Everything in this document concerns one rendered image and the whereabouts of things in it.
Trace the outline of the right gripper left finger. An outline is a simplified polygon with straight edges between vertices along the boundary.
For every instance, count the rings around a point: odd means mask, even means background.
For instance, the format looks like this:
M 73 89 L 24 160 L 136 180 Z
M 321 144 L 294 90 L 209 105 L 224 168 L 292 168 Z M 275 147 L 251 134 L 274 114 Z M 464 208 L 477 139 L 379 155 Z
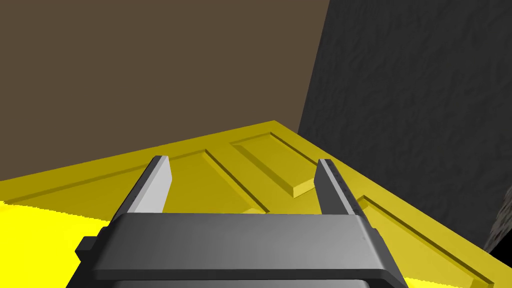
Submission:
M 125 213 L 162 213 L 172 179 L 169 157 L 154 156 L 115 212 L 112 220 Z

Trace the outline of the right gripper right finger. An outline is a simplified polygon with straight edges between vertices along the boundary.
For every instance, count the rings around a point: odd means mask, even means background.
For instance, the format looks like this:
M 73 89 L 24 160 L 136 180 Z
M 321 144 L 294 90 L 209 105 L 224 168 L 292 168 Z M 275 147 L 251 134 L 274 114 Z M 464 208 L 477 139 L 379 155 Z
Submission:
M 366 215 L 331 159 L 321 158 L 313 179 L 323 215 Z

